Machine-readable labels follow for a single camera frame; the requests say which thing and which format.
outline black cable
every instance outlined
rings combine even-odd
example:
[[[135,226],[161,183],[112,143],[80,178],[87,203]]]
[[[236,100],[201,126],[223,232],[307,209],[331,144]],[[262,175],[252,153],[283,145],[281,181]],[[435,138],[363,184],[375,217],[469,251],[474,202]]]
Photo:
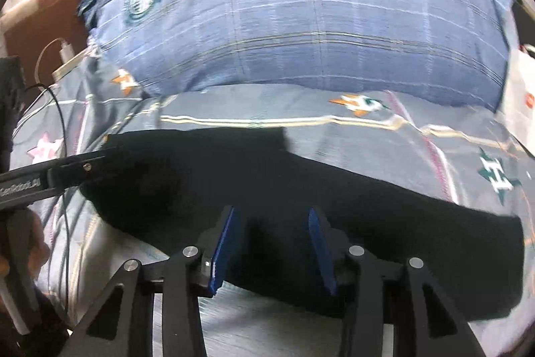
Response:
[[[46,86],[44,84],[34,84],[30,85],[28,88],[24,90],[24,92],[27,92],[29,90],[32,90],[34,88],[44,88],[45,91],[47,91],[52,99],[54,100],[54,103],[56,104],[56,108],[58,109],[58,113],[60,114],[60,120],[62,123],[62,131],[63,131],[63,157],[67,157],[67,130],[65,129],[65,119],[63,118],[63,112],[60,107],[60,103],[58,102],[58,99],[56,98],[56,95],[54,92],[50,89],[49,86]],[[63,209],[63,218],[65,219],[65,233],[67,236],[67,249],[65,253],[65,313],[67,315],[67,319],[69,318],[69,252],[71,250],[71,233],[69,231],[69,221],[67,220],[67,207],[65,205],[65,191],[61,195],[62,197],[62,209]]]

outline human hand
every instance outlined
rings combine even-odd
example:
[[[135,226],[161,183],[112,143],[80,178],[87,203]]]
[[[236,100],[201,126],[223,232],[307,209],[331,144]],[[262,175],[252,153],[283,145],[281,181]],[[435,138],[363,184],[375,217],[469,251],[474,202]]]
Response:
[[[41,271],[41,267],[50,257],[50,248],[48,248],[48,245],[44,242],[43,225],[36,214],[33,214],[29,244],[28,273],[30,277],[35,280]],[[6,277],[9,274],[9,269],[9,262],[0,252],[0,278]],[[4,302],[1,298],[0,311],[6,312]]]

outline brown wooden headboard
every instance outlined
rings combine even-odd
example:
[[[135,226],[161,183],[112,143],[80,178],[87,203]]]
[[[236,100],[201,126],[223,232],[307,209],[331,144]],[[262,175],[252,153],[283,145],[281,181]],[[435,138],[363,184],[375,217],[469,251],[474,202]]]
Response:
[[[7,55],[19,56],[26,85],[32,85],[37,58],[42,49],[55,38],[64,38],[72,44],[77,54],[87,46],[87,30],[84,21],[76,16],[80,0],[28,0],[10,9],[0,18],[4,32]],[[53,43],[39,63],[39,78],[49,85],[54,82],[52,72],[61,64],[61,44]],[[38,95],[31,90],[26,104]]]

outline white cable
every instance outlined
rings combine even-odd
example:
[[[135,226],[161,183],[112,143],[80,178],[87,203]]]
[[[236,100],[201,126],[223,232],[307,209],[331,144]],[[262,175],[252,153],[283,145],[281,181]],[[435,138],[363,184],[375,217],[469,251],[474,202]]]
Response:
[[[34,80],[35,80],[35,83],[38,84],[38,83],[41,83],[41,80],[39,79],[39,63],[41,62],[41,58],[43,57],[43,54],[44,52],[46,51],[46,49],[49,48],[49,46],[52,44],[52,43],[55,43],[57,41],[60,41],[61,43],[67,43],[65,41],[64,38],[62,37],[59,37],[59,38],[55,38],[54,40],[52,40],[49,44],[47,44],[43,50],[41,51],[41,53],[39,54],[39,58],[37,58],[37,62],[35,63],[35,70],[34,70]]]

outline blue finger pad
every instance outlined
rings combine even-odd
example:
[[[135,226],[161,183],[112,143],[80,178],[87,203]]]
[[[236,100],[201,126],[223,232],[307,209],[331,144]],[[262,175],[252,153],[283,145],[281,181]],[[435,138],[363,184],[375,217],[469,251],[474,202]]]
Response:
[[[308,213],[308,231],[312,239],[312,245],[316,252],[319,271],[322,274],[323,284],[329,290],[331,295],[336,295],[336,279],[334,277],[334,265],[331,253],[327,246],[327,241],[319,224],[319,219],[314,209]]]
[[[212,270],[210,281],[208,283],[208,291],[212,295],[215,295],[217,290],[223,285],[228,262],[231,258],[232,250],[235,247],[239,221],[236,210],[232,208],[231,212],[228,214],[227,221],[223,227],[216,251],[212,258]]]

